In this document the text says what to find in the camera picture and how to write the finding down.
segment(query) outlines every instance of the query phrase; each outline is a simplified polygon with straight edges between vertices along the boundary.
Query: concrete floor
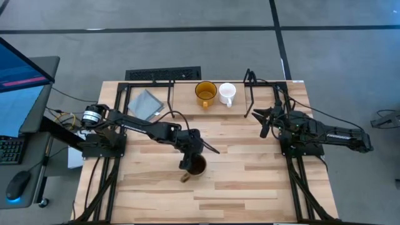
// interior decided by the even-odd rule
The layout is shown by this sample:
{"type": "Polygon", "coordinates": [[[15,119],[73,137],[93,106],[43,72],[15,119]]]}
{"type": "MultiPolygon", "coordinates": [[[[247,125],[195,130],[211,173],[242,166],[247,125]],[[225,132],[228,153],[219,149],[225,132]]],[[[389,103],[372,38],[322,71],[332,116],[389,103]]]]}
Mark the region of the concrete floor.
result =
{"type": "MultiPolygon", "coordinates": [[[[379,0],[277,0],[282,26],[400,24],[400,3],[379,0]]],[[[167,26],[272,26],[267,0],[11,0],[0,29],[90,29],[167,26]]],[[[361,125],[374,152],[326,146],[329,178],[340,218],[398,224],[400,130],[371,129],[379,109],[399,109],[400,31],[283,31],[293,79],[305,80],[311,106],[361,125]]],[[[29,57],[61,57],[55,87],[97,99],[101,83],[122,80],[126,69],[201,66],[204,79],[283,79],[274,31],[127,34],[2,35],[29,57]]],[[[48,106],[83,111],[86,104],[52,92],[48,106]]],[[[315,113],[325,123],[346,126],[315,113]]],[[[50,178],[39,209],[0,211],[0,224],[67,221],[79,171],[50,178]]]]}

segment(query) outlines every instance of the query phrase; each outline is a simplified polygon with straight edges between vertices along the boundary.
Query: orange glass mug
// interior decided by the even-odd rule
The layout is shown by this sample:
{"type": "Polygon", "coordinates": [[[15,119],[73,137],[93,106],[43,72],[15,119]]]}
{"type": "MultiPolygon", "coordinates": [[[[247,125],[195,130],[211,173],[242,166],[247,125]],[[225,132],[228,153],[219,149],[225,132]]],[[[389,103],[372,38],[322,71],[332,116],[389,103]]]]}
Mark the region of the orange glass mug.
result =
{"type": "Polygon", "coordinates": [[[217,96],[217,86],[209,81],[203,81],[197,84],[195,90],[197,103],[207,109],[214,104],[215,96],[217,96]]]}

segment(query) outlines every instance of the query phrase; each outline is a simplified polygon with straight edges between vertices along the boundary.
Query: wooden tabletop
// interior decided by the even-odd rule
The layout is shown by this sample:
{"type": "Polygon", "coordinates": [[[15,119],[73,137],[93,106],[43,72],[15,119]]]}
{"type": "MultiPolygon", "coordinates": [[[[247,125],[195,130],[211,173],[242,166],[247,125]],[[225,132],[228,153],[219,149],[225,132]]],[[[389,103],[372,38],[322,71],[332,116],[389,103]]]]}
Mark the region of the wooden tabletop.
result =
{"type": "MultiPolygon", "coordinates": [[[[118,81],[102,84],[99,104],[114,106],[118,81]]],[[[288,81],[289,95],[309,105],[303,82],[288,81]]],[[[132,89],[134,99],[144,88],[132,89]]],[[[166,104],[166,87],[147,87],[166,104]]],[[[274,104],[270,87],[254,87],[253,109],[266,109],[274,104]]],[[[251,102],[249,88],[246,100],[251,102]]],[[[296,110],[311,116],[311,110],[296,105],[296,110]]],[[[293,197],[285,158],[271,132],[261,139],[261,125],[249,115],[188,116],[190,128],[197,128],[202,138],[218,149],[215,154],[204,149],[206,172],[198,179],[181,183],[179,170],[183,155],[172,146],[158,144],[146,135],[128,131],[125,156],[121,159],[112,211],[112,223],[273,223],[296,222],[293,197]]],[[[163,121],[184,121],[170,115],[163,121]]],[[[337,217],[333,194],[325,165],[316,157],[303,157],[309,188],[322,207],[337,217]]],[[[96,159],[84,162],[75,198],[77,216],[83,212],[89,178],[96,159]]],[[[103,159],[94,173],[89,203],[96,195],[103,159]]],[[[299,191],[303,217],[307,218],[304,196],[299,191]]],[[[101,211],[105,217],[106,193],[101,211]]]]}

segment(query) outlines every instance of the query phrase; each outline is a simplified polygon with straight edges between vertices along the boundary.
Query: monitor screen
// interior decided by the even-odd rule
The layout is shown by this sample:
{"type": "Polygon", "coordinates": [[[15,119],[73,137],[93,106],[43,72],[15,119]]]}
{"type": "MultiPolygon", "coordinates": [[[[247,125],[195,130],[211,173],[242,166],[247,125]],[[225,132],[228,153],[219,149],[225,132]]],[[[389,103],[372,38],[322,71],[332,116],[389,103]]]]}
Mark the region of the monitor screen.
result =
{"type": "Polygon", "coordinates": [[[51,82],[54,78],[0,38],[0,93],[51,82]]]}

